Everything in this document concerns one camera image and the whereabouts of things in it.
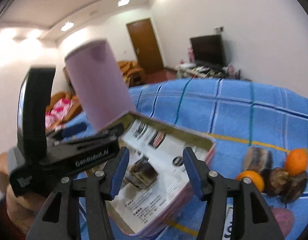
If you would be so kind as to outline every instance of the ceiling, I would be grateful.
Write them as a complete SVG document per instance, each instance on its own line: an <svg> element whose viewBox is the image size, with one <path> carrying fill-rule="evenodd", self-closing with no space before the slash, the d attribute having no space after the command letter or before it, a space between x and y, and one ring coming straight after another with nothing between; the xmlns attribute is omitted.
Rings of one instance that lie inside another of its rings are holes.
<svg viewBox="0 0 308 240"><path fill-rule="evenodd" d="M148 0L130 0L130 3L118 7L119 0L15 0L0 22L0 28L16 27L22 29L36 28L42 31L40 38L59 39L65 36L61 27L67 22L77 28L87 21L117 10L146 4Z"/></svg>

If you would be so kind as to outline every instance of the white wall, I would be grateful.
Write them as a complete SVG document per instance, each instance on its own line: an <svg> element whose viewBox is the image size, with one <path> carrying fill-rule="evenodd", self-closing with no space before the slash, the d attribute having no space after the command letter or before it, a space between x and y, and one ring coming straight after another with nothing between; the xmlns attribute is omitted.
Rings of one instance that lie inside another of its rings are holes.
<svg viewBox="0 0 308 240"><path fill-rule="evenodd" d="M91 20L83 27L80 27L81 29L77 32L71 34L62 41L58 41L58 48L65 57L73 48L84 42L97 38L107 38L117 61L136 60L126 24L145 18L152 19L153 29L156 34L158 45L160 45L160 39L155 30L152 13L149 6L144 5L126 11L107 14Z"/></svg>
<svg viewBox="0 0 308 240"><path fill-rule="evenodd" d="M297 0L150 0L166 65L187 59L189 38L224 26L245 77L308 97L308 16Z"/></svg>
<svg viewBox="0 0 308 240"><path fill-rule="evenodd" d="M55 43L0 41L0 153L16 145L20 86L30 65L56 65L52 93L67 90L63 60Z"/></svg>

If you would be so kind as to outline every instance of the brown door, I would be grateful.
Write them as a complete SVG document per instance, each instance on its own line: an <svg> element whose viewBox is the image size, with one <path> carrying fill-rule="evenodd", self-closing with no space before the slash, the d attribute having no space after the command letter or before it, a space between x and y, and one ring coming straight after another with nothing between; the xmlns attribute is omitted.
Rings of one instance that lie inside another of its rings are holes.
<svg viewBox="0 0 308 240"><path fill-rule="evenodd" d="M146 74L163 70L155 33L150 19L132 22L126 25L134 46L139 65Z"/></svg>

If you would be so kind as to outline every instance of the blue towel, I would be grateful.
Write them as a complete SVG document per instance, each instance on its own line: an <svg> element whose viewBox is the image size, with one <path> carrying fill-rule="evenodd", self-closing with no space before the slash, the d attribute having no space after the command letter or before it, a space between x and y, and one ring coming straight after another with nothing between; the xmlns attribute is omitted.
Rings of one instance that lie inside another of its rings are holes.
<svg viewBox="0 0 308 240"><path fill-rule="evenodd" d="M181 79L130 89L137 110L170 124L215 134L216 153L210 168L224 177L235 178L250 143L265 143L273 153L273 166L283 167L288 150L308 150L308 99L284 88L237 80ZM88 120L79 115L67 125ZM88 123L86 132L92 135ZM219 139L216 135L242 139L240 142ZM278 197L264 195L267 203L284 207ZM183 208L176 223L199 230L205 203L193 197ZM304 194L288 204L295 216L295 225L286 238L295 240L308 223L308 185ZM82 235L86 228L82 219ZM111 222L116 239L131 239ZM195 239L196 237L168 226L157 239Z"/></svg>

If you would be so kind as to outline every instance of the orange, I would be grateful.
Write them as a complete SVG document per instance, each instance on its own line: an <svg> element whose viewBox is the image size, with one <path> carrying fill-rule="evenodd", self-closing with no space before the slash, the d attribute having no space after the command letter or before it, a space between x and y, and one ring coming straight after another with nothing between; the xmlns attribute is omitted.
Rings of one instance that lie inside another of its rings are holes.
<svg viewBox="0 0 308 240"><path fill-rule="evenodd" d="M262 192L265 188L265 183L264 180L262 178L262 176L260 176L257 172L255 171L243 171L242 173L240 173L236 180L242 180L244 177L248 177L252 180L252 182L255 184L256 188Z"/></svg>
<svg viewBox="0 0 308 240"><path fill-rule="evenodd" d="M308 152L306 149L292 150L285 160L285 170L290 176L295 176L308 167Z"/></svg>

